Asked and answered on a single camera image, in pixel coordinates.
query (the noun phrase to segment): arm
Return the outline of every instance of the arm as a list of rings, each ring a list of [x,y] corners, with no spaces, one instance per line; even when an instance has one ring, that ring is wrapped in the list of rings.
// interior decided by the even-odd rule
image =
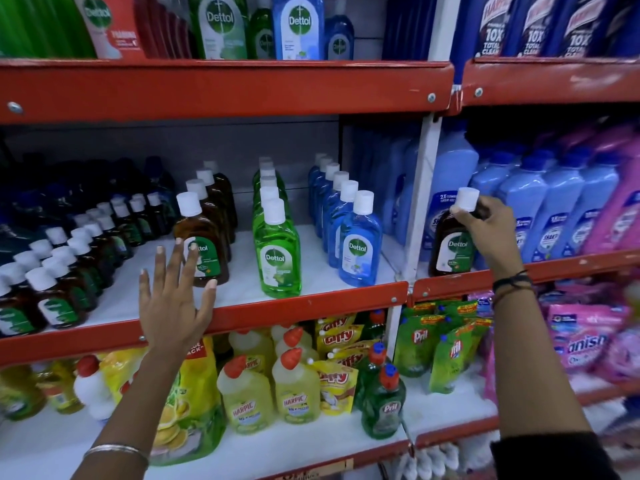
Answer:
[[[126,445],[149,455],[173,380],[211,321],[217,282],[208,282],[200,311],[196,311],[192,286],[198,251],[192,244],[180,275],[183,247],[182,240],[176,239],[166,270],[164,248],[158,247],[152,292],[148,273],[142,270],[140,274],[140,325],[149,351],[136,380],[92,446]],[[137,454],[96,452],[83,460],[72,480],[140,480],[146,469],[146,462]]]
[[[458,208],[452,208],[452,213],[469,229],[493,279],[508,278],[524,269],[513,212],[496,198],[481,197],[481,203],[490,211],[485,221]],[[493,313],[501,437],[591,431],[551,344],[533,290],[510,293]]]

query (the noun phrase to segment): shelf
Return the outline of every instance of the shelf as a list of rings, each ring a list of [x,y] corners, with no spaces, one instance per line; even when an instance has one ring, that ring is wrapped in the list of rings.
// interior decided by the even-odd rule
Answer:
[[[479,368],[480,363],[477,362],[464,372],[451,394],[427,395],[422,389],[424,377],[402,378],[407,387],[403,421],[416,448],[427,448],[499,428],[496,405],[482,396],[484,378],[477,374]],[[588,374],[578,374],[571,377],[570,382],[583,406],[640,392],[640,380],[615,385]]]
[[[452,81],[446,62],[11,59],[0,124],[441,111]]]
[[[151,467],[145,478],[273,479],[340,461],[348,468],[353,460],[353,468],[359,468],[409,451],[402,427],[387,440],[374,440],[364,433],[360,418],[355,412],[321,415],[304,425],[276,421],[250,436],[227,428],[210,455],[180,465]],[[98,423],[85,410],[62,416],[48,405],[33,418],[5,421],[0,426],[3,478],[68,480],[99,433]]]
[[[580,278],[595,273],[607,273],[639,264],[640,250],[628,250],[555,259],[527,264],[525,267],[535,283],[544,283],[564,278]],[[493,277],[490,271],[473,271],[428,278],[427,268],[428,263],[419,263],[418,280],[413,286],[414,302],[491,290]]]
[[[377,285],[354,288],[338,277],[326,263],[314,227],[297,227],[302,249],[302,294],[272,299],[260,290],[258,266],[251,232],[238,232],[232,245],[228,282],[220,285],[213,320],[205,333],[224,333],[278,323],[293,323],[375,308],[401,305],[407,300],[408,283],[396,282],[388,262],[380,259]],[[132,259],[117,270],[115,283],[105,290],[100,303],[84,324],[68,330],[43,331],[35,335],[0,340],[0,367],[142,344],[138,321],[140,269],[153,270],[156,246],[170,254],[173,240],[148,242],[136,249]],[[200,306],[202,288],[194,288]]]
[[[639,78],[637,59],[480,57],[465,66],[462,105],[637,102]]]

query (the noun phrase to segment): blue label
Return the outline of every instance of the blue label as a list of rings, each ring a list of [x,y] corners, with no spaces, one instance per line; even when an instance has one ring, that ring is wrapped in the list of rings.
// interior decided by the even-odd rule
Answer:
[[[532,222],[533,217],[520,217],[516,219],[516,242],[518,243],[518,249],[522,249],[524,246]]]
[[[540,55],[542,42],[547,35],[549,22],[551,21],[551,8],[556,0],[534,0],[522,29],[520,50],[518,56]]]
[[[636,220],[638,211],[640,211],[640,191],[631,193],[621,210],[622,213],[618,216],[611,228],[612,242],[620,241],[629,227],[631,227],[631,224]]]
[[[513,0],[487,0],[487,3],[484,4],[476,57],[500,55],[512,4]]]
[[[429,210],[427,211],[427,220],[424,224],[425,232],[422,236],[422,249],[432,249],[438,222],[440,222],[444,213],[455,204],[457,196],[457,190],[448,190],[446,192],[433,194]]]
[[[607,0],[578,0],[560,46],[561,57],[585,57]]]
[[[596,217],[599,215],[600,209],[590,209],[580,217],[571,236],[569,237],[569,240],[564,245],[562,256],[568,258],[578,254],[593,229]]]
[[[556,245],[557,240],[562,234],[564,223],[569,213],[560,212],[548,218],[547,223],[542,231],[542,237],[538,242],[536,250],[533,251],[533,262],[546,261],[551,256],[551,249]]]
[[[345,235],[342,241],[342,269],[356,278],[370,277],[375,241],[376,236],[365,229]]]

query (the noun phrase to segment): person's right hand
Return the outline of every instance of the person's right hand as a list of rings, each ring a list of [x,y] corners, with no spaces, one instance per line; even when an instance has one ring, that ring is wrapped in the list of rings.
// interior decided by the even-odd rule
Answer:
[[[489,218],[484,221],[455,205],[449,210],[471,233],[471,238],[491,268],[494,279],[508,278],[521,272],[524,266],[516,243],[516,219],[512,209],[494,197],[481,196],[479,202],[490,213]]]

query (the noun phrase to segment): white bottle cap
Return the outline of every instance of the white bottle cap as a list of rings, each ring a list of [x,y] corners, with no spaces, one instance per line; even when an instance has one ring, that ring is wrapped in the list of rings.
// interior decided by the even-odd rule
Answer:
[[[357,192],[358,183],[355,180],[345,180],[340,186],[340,200],[343,202],[353,202],[356,200]]]
[[[100,223],[100,227],[102,227],[104,230],[109,230],[116,227],[116,224],[113,223],[113,219],[108,216],[98,217],[98,222]]]
[[[144,203],[144,201],[140,200],[139,198],[137,198],[137,199],[135,199],[135,200],[134,200],[134,199],[132,199],[132,200],[131,200],[131,202],[130,202],[130,204],[131,204],[131,209],[132,209],[134,212],[142,212],[142,211],[144,211],[144,209],[145,209],[145,203]]]
[[[273,175],[270,177],[260,177],[260,187],[277,187],[278,179]]]
[[[98,237],[99,235],[102,235],[102,227],[100,227],[100,224],[98,224],[97,222],[92,222],[91,224],[85,224],[84,228],[86,229],[86,231],[89,233],[91,237]]]
[[[31,288],[36,291],[48,290],[58,284],[56,279],[43,267],[37,267],[36,269],[27,271],[25,276]]]
[[[46,269],[54,278],[62,278],[69,274],[69,268],[60,258],[48,258],[42,262],[42,267]]]
[[[271,0],[258,0],[258,8],[271,8]]]
[[[207,187],[213,185],[213,172],[209,168],[197,170],[196,178],[201,179]]]
[[[316,166],[320,167],[320,160],[322,159],[322,157],[327,156],[326,153],[316,153]]]
[[[49,227],[44,229],[44,232],[54,246],[64,244],[68,239],[67,233],[62,227]]]
[[[320,171],[324,173],[326,171],[326,166],[329,165],[333,161],[333,158],[324,156],[320,158]]]
[[[13,260],[20,263],[27,271],[40,267],[40,260],[33,251],[18,253],[13,256]]]
[[[267,168],[269,166],[273,166],[271,157],[258,157],[258,168]]]
[[[67,244],[76,256],[82,256],[91,252],[89,244],[81,237],[72,237],[67,241]]]
[[[207,188],[204,186],[204,181],[199,178],[187,180],[187,192],[194,192],[198,196],[198,200],[207,198]]]
[[[210,169],[213,175],[217,174],[220,171],[218,162],[215,160],[204,160],[202,162],[202,165],[204,166],[204,168]]]
[[[102,217],[103,213],[100,209],[95,208],[95,209],[89,209],[86,211],[87,215],[89,215],[89,217],[91,217],[93,220],[98,220],[98,217]]]
[[[33,241],[29,244],[29,247],[34,253],[36,253],[38,259],[46,259],[51,257],[51,250],[53,249],[53,246],[46,239]]]
[[[151,192],[150,194],[147,194],[147,199],[151,207],[162,205],[162,202],[160,201],[160,194],[158,192]]]
[[[473,212],[476,209],[478,197],[480,197],[480,190],[471,187],[460,187],[454,205],[467,212]]]
[[[129,209],[127,208],[126,204],[117,203],[113,206],[113,209],[116,211],[117,217],[127,217],[128,215],[130,215]]]
[[[347,0],[335,0],[335,14],[344,15],[347,12]]]
[[[280,192],[277,187],[268,187],[263,185],[260,187],[260,202],[264,204],[266,201],[279,198]]]
[[[176,196],[176,199],[178,199],[178,207],[183,217],[199,216],[202,213],[200,199],[196,192],[182,192]]]
[[[342,183],[346,182],[349,179],[348,171],[337,171],[333,175],[333,190],[340,191],[342,188]]]
[[[285,220],[284,200],[281,198],[272,198],[262,202],[264,209],[264,222],[271,226],[282,224]]]
[[[353,201],[353,211],[359,216],[368,216],[373,212],[373,192],[358,190]]]
[[[93,236],[84,227],[78,227],[77,229],[73,229],[71,231],[71,237],[82,239],[87,244],[91,244],[93,241]]]
[[[85,224],[89,224],[89,222],[92,221],[92,218],[89,214],[78,214],[74,216],[74,221],[78,227],[82,227]]]
[[[124,198],[122,195],[116,195],[116,197],[111,199],[111,206],[115,207],[116,205],[121,205],[126,201],[127,199]]]
[[[11,287],[6,284],[4,281],[0,280],[0,296],[4,296],[9,294],[11,291]]]
[[[113,208],[109,202],[100,202],[98,209],[100,209],[105,216],[110,216],[113,213]]]
[[[336,174],[336,172],[339,172],[339,171],[340,171],[340,163],[329,163],[326,166],[326,175],[324,177],[330,182],[332,182],[333,176]]]
[[[19,285],[21,282],[25,281],[26,278],[24,277],[24,273],[25,268],[16,262],[8,262],[7,264],[0,266],[0,276],[4,277],[10,285]]]
[[[53,257],[60,259],[65,266],[71,266],[73,263],[78,261],[76,255],[69,246],[60,246],[59,248],[55,248],[52,253]]]
[[[262,177],[275,177],[276,169],[272,166],[266,166],[260,168],[260,178]]]

